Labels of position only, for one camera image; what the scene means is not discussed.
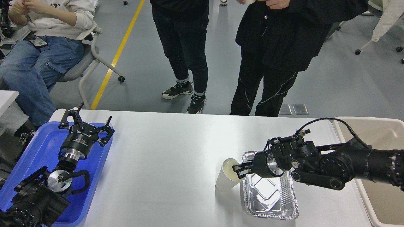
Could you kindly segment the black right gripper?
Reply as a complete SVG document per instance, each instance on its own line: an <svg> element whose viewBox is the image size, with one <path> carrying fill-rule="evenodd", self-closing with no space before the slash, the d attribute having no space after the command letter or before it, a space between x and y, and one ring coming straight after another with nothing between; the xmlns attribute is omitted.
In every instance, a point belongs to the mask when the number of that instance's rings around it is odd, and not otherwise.
<svg viewBox="0 0 404 227"><path fill-rule="evenodd" d="M285 171L281 170L271 151L261 151L255 154L253 160L244 161L232 165L237 169L235 173L238 179L243 179L247 174L258 174L263 178L281 177Z"/></svg>

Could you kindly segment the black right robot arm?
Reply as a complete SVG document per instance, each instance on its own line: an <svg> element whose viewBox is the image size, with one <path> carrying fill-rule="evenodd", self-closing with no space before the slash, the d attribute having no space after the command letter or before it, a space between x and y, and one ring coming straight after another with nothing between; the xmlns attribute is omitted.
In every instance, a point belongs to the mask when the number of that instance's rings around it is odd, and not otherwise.
<svg viewBox="0 0 404 227"><path fill-rule="evenodd" d="M263 178L281 177L293 169L296 182L333 190L342 190L354 178L386 183L403 190L403 150L377 150L366 144L345 121L353 138L345 143L316 146L305 141L310 132L304 126L294 135L267 141L263 151L252 160L232 166L239 179L247 174Z"/></svg>

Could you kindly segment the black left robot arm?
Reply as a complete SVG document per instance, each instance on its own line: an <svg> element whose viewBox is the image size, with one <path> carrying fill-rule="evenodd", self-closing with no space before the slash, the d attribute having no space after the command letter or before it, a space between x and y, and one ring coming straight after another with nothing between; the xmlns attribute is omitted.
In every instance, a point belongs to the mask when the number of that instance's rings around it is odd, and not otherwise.
<svg viewBox="0 0 404 227"><path fill-rule="evenodd" d="M74 227L87 213L115 130L67 109L42 125L1 189L2 227Z"/></svg>

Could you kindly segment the standing person left hand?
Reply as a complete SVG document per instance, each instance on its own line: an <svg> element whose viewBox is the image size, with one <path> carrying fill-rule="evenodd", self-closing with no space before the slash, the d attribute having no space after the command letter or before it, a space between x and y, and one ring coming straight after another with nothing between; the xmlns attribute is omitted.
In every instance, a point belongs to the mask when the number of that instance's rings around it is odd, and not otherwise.
<svg viewBox="0 0 404 227"><path fill-rule="evenodd" d="M280 10L289 7L290 0L267 0L265 3L270 9Z"/></svg>

